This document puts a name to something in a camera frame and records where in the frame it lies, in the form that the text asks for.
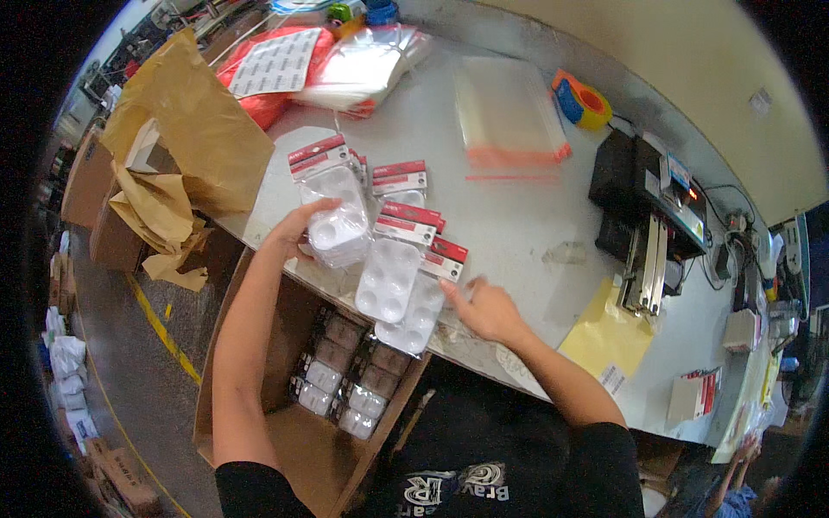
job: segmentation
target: concrete floor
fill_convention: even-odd
[[[242,250],[232,239],[219,236],[218,241],[221,253],[212,254],[211,277],[200,293],[153,282],[144,272],[136,275],[153,311],[198,373],[204,368],[213,323]],[[73,230],[70,254],[75,264],[77,313],[72,325],[87,344],[86,399],[95,425],[111,448],[128,446],[128,437],[187,514],[221,516],[213,470],[191,443],[199,387],[150,326],[126,275],[90,262],[88,242],[86,230]],[[168,304],[172,310],[166,321]],[[181,516],[162,488],[158,492],[165,516]]]

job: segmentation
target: person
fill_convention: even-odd
[[[749,436],[738,448],[729,462],[728,470],[722,477],[720,484],[689,516],[705,516],[705,518],[748,518],[760,516],[765,506],[772,500],[781,482],[779,477],[771,477],[763,484],[760,497],[748,484],[744,483],[745,473],[757,457],[762,448],[760,441],[754,435]]]
[[[216,343],[213,454],[225,516],[313,516],[280,472],[260,404],[281,266],[309,218],[288,214],[250,262]],[[387,473],[354,516],[643,516],[636,448],[619,408],[588,372],[542,342],[503,288],[477,278],[467,300],[441,283],[461,321],[518,355],[553,405],[448,362]]]

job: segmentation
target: barcode label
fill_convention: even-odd
[[[605,390],[616,398],[616,394],[622,389],[622,385],[624,385],[625,381],[628,379],[625,377],[622,369],[615,363],[610,363],[607,367],[605,367],[602,374],[599,376],[599,383],[602,384]]]

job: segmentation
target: yellow floor line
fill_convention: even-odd
[[[130,288],[133,289],[133,294],[135,295],[135,299],[138,300],[138,305],[144,310],[144,315],[147,316],[147,320],[150,322],[150,325],[153,326],[153,329],[155,329],[156,334],[161,339],[164,346],[168,351],[170,351],[172,357],[178,360],[179,365],[181,365],[182,369],[184,369],[193,381],[196,382],[196,385],[201,385],[201,375],[196,372],[196,369],[193,368],[193,364],[190,363],[190,360],[187,359],[184,352],[178,348],[178,345],[176,345],[176,341],[174,341],[172,336],[167,333],[167,328],[164,327],[161,320],[158,319],[158,316],[153,311],[153,308],[150,306],[150,302],[147,300],[147,296],[144,295],[144,291],[138,284],[138,280],[136,280],[134,275],[127,273],[127,282],[129,283]]]
[[[86,331],[84,330],[84,319],[80,314],[80,309],[77,310],[77,313],[78,321],[80,322],[80,332],[83,335],[84,340],[86,340]],[[101,394],[104,395],[104,402],[106,403],[106,406],[109,409],[109,413],[112,415],[112,419],[115,422],[115,426],[118,427],[118,430],[121,431],[121,434],[124,436],[124,441],[127,442],[127,446],[129,446],[129,449],[132,450],[133,455],[138,460],[138,463],[141,464],[145,470],[147,470],[147,474],[155,481],[155,483],[158,485],[158,488],[161,489],[161,491],[165,495],[167,495],[167,498],[169,498],[170,502],[172,502],[176,509],[178,509],[178,512],[182,513],[182,516],[185,516],[186,518],[191,518],[190,514],[187,513],[187,511],[184,511],[184,507],[179,505],[179,503],[176,501],[175,498],[172,497],[167,488],[164,487],[160,480],[158,480],[158,477],[155,476],[155,473],[153,473],[153,470],[150,469],[150,466],[148,466],[147,463],[144,461],[143,457],[141,457],[141,455],[138,454],[138,450],[135,448],[133,442],[129,440],[127,430],[124,429],[124,426],[121,424],[121,421],[118,419],[118,416],[115,415],[115,409],[112,408],[112,403],[109,402],[109,396],[106,394],[104,384],[101,383],[101,379],[98,376],[98,369],[95,367],[95,360],[92,359],[92,355],[90,354],[89,348],[87,348],[86,350],[86,358],[89,360],[92,374],[95,376],[95,380],[98,382],[98,386],[101,389]]]

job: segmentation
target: open cardboard box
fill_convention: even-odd
[[[245,249],[227,288],[207,352],[196,404],[193,442],[213,467],[217,467],[213,461],[212,446],[213,351],[221,324],[239,291],[252,257],[253,250]],[[394,397],[367,441],[343,432],[328,419],[311,413],[288,398],[288,381],[300,353],[308,346],[314,317],[319,308],[327,304],[309,288],[283,276],[262,386],[265,419],[282,463],[283,475],[299,500],[320,518],[340,516],[348,510],[351,499],[400,417],[431,357],[426,353],[422,361],[409,363]]]

